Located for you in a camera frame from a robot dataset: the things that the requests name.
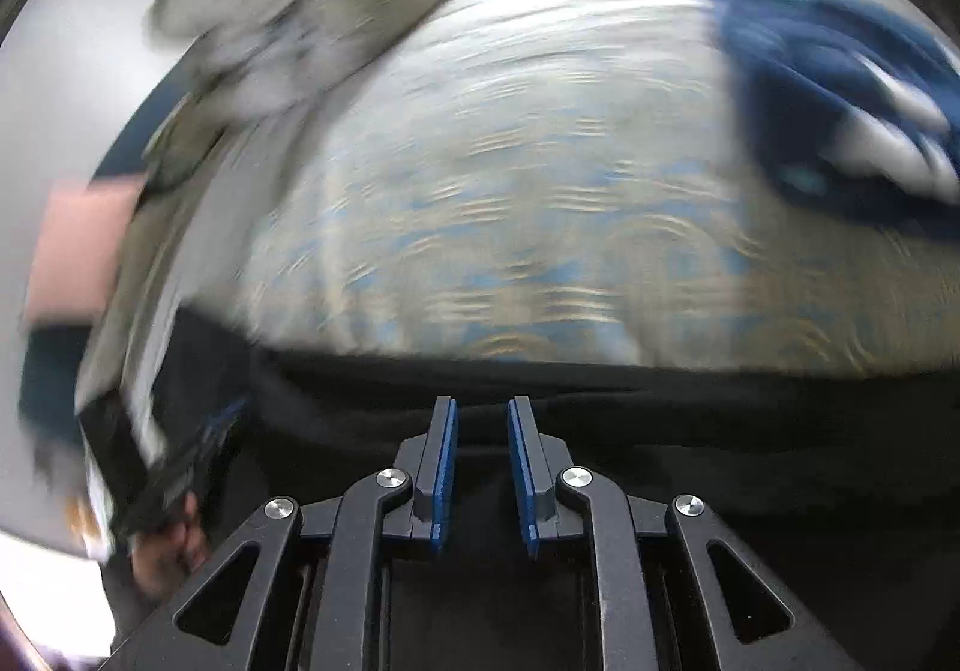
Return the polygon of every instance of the pink square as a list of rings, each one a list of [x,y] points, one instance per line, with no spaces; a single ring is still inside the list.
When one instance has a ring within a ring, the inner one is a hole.
[[[55,184],[40,226],[23,318],[93,322],[107,310],[142,175]]]

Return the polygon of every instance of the silver screw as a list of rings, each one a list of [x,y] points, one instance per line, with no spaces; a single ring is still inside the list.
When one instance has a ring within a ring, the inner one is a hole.
[[[704,502],[696,495],[680,495],[673,505],[683,516],[700,516],[704,512]]]
[[[563,483],[569,484],[570,487],[587,487],[587,484],[593,481],[593,474],[587,468],[578,468],[576,465],[563,471],[560,477]]]
[[[376,474],[376,482],[381,487],[399,487],[407,480],[407,474],[400,468],[387,468]]]
[[[294,513],[293,501],[286,498],[274,498],[263,508],[263,513],[271,519],[286,519]]]

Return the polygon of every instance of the black sleeve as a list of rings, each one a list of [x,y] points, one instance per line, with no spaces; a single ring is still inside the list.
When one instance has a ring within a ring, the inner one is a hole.
[[[140,592],[133,581],[133,566],[126,547],[113,550],[106,564],[100,566],[100,577],[116,625],[110,646],[110,650],[115,651],[152,614],[157,604]]]

